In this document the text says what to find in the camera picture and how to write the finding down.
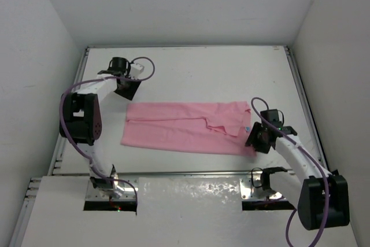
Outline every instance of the white surface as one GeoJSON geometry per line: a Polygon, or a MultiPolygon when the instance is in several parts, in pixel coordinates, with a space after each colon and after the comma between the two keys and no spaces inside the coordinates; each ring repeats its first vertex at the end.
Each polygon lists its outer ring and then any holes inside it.
{"type": "Polygon", "coordinates": [[[313,0],[51,0],[80,46],[292,44],[313,0]]]}
{"type": "Polygon", "coordinates": [[[349,183],[351,220],[370,246],[369,0],[315,0],[294,46],[331,169],[349,183]]]}
{"type": "Polygon", "coordinates": [[[49,0],[0,0],[0,246],[8,246],[29,179],[47,173],[58,103],[80,52],[49,0]]]}
{"type": "MultiPolygon", "coordinates": [[[[148,56],[156,64],[155,75],[142,82],[135,102],[230,102],[250,101],[259,96],[271,108],[285,114],[286,124],[298,132],[302,143],[314,156],[313,146],[297,90],[283,47],[174,47],[134,49],[91,49],[83,79],[94,78],[108,67],[114,56],[129,60],[148,56]],[[235,74],[228,76],[233,67],[235,74]]],[[[145,60],[141,77],[150,74],[145,60]]],[[[179,153],[133,148],[120,145],[125,110],[129,103],[111,93],[101,105],[103,132],[100,140],[112,155],[117,172],[179,172],[179,171],[245,171],[254,167],[289,166],[282,156],[271,150],[257,157],[179,153]]],[[[265,109],[262,103],[258,109],[265,109]]],[[[252,113],[252,125],[259,120],[252,113]]],[[[88,173],[82,157],[67,143],[59,173],[88,173]]]]}
{"type": "MultiPolygon", "coordinates": [[[[291,211],[242,211],[239,179],[140,178],[138,215],[83,211],[88,177],[42,179],[22,247],[287,246],[291,211]]],[[[317,231],[294,217],[291,240],[308,246],[317,231]]],[[[318,247],[351,246],[350,226],[328,228],[318,247]]]]}

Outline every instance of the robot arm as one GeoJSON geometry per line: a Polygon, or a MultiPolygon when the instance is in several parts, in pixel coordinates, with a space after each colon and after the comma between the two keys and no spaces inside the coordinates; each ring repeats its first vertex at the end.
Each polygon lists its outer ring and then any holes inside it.
{"type": "MultiPolygon", "coordinates": [[[[98,176],[94,170],[107,178],[117,178],[116,171],[110,156],[103,151],[99,139],[102,132],[102,120],[99,105],[111,92],[132,100],[140,82],[121,81],[137,79],[144,70],[144,66],[132,63],[121,57],[113,57],[108,70],[100,71],[97,81],[88,86],[69,93],[63,103],[63,117],[65,124],[74,142],[91,160],[86,159],[90,169],[90,179],[93,186],[104,191],[105,194],[114,196],[117,184],[107,182],[98,176]]],[[[63,128],[60,133],[65,137],[63,128]]]]}
{"type": "Polygon", "coordinates": [[[292,127],[283,126],[277,109],[262,111],[260,115],[280,132],[276,132],[264,123],[256,122],[246,146],[253,146],[256,151],[263,153],[268,153],[273,147],[294,171],[293,174],[289,173],[283,167],[263,169],[262,189],[280,192],[297,209],[299,219],[307,230],[318,229],[324,211],[325,193],[321,173],[323,172],[328,180],[330,191],[329,213],[325,227],[347,226],[349,224],[349,200],[345,178],[332,175],[319,163],[314,163],[303,154],[298,148],[304,149],[297,133],[292,127]],[[281,133],[297,144],[293,144],[281,133]]]}

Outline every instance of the purple cable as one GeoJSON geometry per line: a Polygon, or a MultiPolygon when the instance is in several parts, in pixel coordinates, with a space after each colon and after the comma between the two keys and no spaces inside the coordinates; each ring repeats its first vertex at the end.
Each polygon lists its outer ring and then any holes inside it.
{"type": "MultiPolygon", "coordinates": [[[[287,139],[289,142],[291,142],[292,144],[296,145],[297,142],[295,140],[293,140],[292,138],[290,138],[288,135],[284,134],[283,132],[281,132],[278,128],[274,127],[272,124],[270,124],[267,120],[265,120],[260,114],[259,112],[257,111],[256,107],[254,107],[254,104],[253,102],[258,99],[262,102],[264,102],[266,105],[267,105],[267,102],[265,100],[263,100],[262,98],[258,98],[258,97],[254,97],[252,98],[251,100],[251,106],[254,110],[254,112],[257,114],[258,117],[261,118],[261,121],[264,122],[264,124],[266,124],[269,128],[273,129],[274,131],[276,131],[277,133],[281,134],[285,139],[287,139]]],[[[326,221],[328,219],[328,214],[329,214],[329,184],[328,184],[328,180],[325,176],[325,173],[324,171],[321,169],[321,166],[320,164],[304,149],[302,148],[301,146],[298,146],[298,149],[309,159],[312,161],[312,163],[317,167],[317,169],[320,171],[321,175],[323,176],[323,182],[324,182],[324,191],[325,191],[325,204],[324,204],[324,213],[323,213],[323,219],[321,221],[321,224],[320,224],[320,228],[314,238],[314,240],[311,242],[311,244],[309,245],[309,247],[314,247],[316,246],[316,244],[318,243],[318,241],[320,240],[320,237],[323,235],[323,232],[324,232],[324,229],[325,229],[325,225],[326,225],[326,221]]],[[[288,223],[287,223],[287,227],[285,229],[285,238],[287,240],[287,243],[290,247],[293,247],[292,243],[290,242],[290,239],[289,239],[289,227],[290,227],[290,224],[291,224],[291,221],[293,219],[293,216],[294,214],[296,213],[296,209],[293,210],[292,214],[290,215],[289,219],[288,219],[288,223]]]]}
{"type": "MultiPolygon", "coordinates": [[[[69,131],[67,129],[67,126],[65,124],[65,120],[64,120],[64,117],[63,117],[63,106],[64,106],[65,98],[66,98],[67,94],[69,94],[75,87],[80,86],[80,85],[83,85],[83,84],[86,84],[86,83],[99,82],[99,81],[103,81],[103,80],[106,80],[106,79],[120,79],[120,80],[123,80],[123,81],[130,81],[130,82],[141,82],[141,81],[145,81],[145,80],[150,79],[154,75],[154,73],[156,71],[156,66],[154,65],[154,62],[151,59],[149,59],[148,57],[137,57],[137,58],[133,59],[131,61],[131,63],[133,63],[134,61],[136,61],[138,59],[147,59],[151,63],[151,65],[153,66],[153,71],[151,72],[151,74],[147,78],[143,78],[143,79],[129,79],[129,78],[121,78],[121,77],[118,77],[118,76],[108,76],[106,78],[90,79],[90,80],[85,80],[85,81],[77,82],[77,83],[71,85],[67,90],[65,90],[65,92],[62,95],[62,98],[61,98],[61,101],[60,101],[60,105],[59,105],[59,118],[60,118],[60,123],[61,123],[62,129],[63,129],[64,134],[65,134],[67,140],[69,141],[69,143],[71,143],[71,145],[76,149],[76,151],[79,154],[81,154],[84,158],[86,158],[89,161],[89,164],[90,165],[92,164],[92,162],[93,162],[92,160],[93,159],[90,156],[88,156],[87,154],[85,154],[78,147],[78,145],[73,141],[73,138],[71,137],[71,134],[69,133],[69,131]]],[[[122,182],[122,183],[126,183],[127,185],[131,186],[133,188],[133,190],[134,190],[134,193],[135,193],[136,206],[138,205],[138,193],[136,191],[135,186],[133,186],[131,183],[127,182],[126,180],[122,180],[122,179],[108,178],[105,175],[101,174],[95,168],[94,165],[91,167],[91,170],[98,177],[100,177],[100,178],[102,178],[102,179],[104,179],[104,180],[106,180],[108,182],[122,182]]]]}

